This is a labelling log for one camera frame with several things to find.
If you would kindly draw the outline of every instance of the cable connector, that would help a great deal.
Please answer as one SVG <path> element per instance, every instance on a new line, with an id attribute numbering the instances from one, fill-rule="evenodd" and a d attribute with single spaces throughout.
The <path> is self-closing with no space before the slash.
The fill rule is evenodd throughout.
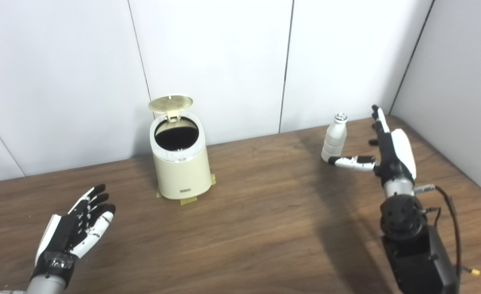
<path id="1" fill-rule="evenodd" d="M 462 266 L 462 271 L 468 272 L 469 274 L 471 274 L 475 277 L 479 276 L 479 274 L 481 273 L 481 271 L 479 271 L 478 269 L 468 268 L 468 267 L 464 267 L 464 266 Z"/>
<path id="2" fill-rule="evenodd" d="M 414 189 L 412 189 L 412 191 L 414 192 L 414 195 L 425 193 L 425 192 L 430 192 L 432 190 L 436 190 L 436 186 L 433 185 L 433 184 L 419 186 L 419 187 L 415 187 Z"/>

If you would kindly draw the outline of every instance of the black cable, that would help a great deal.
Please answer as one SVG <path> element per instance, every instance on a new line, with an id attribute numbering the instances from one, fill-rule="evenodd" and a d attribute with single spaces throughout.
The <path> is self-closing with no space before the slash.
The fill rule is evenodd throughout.
<path id="1" fill-rule="evenodd" d="M 449 212 L 451 213 L 452 223 L 454 224 L 454 238 L 456 239 L 456 275 L 458 279 L 460 279 L 462 273 L 462 241 L 460 237 L 460 227 L 458 226 L 458 219 L 456 216 L 456 209 L 451 197 L 449 197 L 449 195 L 447 195 L 447 193 L 445 193 L 441 187 L 435 186 L 435 188 L 443 196 L 443 199 L 449 208 Z"/>
<path id="2" fill-rule="evenodd" d="M 434 219 L 434 228 L 438 229 L 438 220 L 440 219 L 441 216 L 441 207 L 438 207 L 438 212 L 436 213 L 436 218 Z"/>

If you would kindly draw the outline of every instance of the bottle cap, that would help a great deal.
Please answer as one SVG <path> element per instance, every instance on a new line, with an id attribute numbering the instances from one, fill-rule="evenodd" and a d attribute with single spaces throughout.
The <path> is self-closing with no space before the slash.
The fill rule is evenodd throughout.
<path id="1" fill-rule="evenodd" d="M 335 115 L 335 121 L 340 123 L 347 121 L 347 115 L 343 112 L 339 112 Z"/>

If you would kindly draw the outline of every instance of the yellow connector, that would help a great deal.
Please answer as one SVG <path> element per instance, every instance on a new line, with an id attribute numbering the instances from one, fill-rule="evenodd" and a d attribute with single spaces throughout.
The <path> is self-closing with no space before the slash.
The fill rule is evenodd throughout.
<path id="1" fill-rule="evenodd" d="M 477 270 L 477 269 L 475 269 L 475 268 L 472 268 L 472 269 L 470 270 L 470 274 L 473 275 L 473 276 L 479 276 L 480 271 Z"/>

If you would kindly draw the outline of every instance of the wooden table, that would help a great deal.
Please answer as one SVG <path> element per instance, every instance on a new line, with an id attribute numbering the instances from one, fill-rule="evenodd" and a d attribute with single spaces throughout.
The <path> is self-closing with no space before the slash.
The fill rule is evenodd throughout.
<path id="1" fill-rule="evenodd" d="M 453 196 L 463 263 L 481 270 L 481 189 L 399 119 L 388 120 L 410 137 L 418 184 L 438 184 Z M 344 155 L 378 156 L 367 145 L 370 125 L 347 124 Z M 0 290 L 26 288 L 50 216 L 106 183 L 117 214 L 76 265 L 67 293 L 399 293 L 379 239 L 380 181 L 323 162 L 325 131 L 210 146 L 217 184 L 182 206 L 156 198 L 152 158 L 0 182 Z M 436 193 L 420 199 L 443 205 Z M 439 229 L 454 261 L 447 210 Z M 464 274 L 462 293 L 481 294 L 481 275 Z"/>

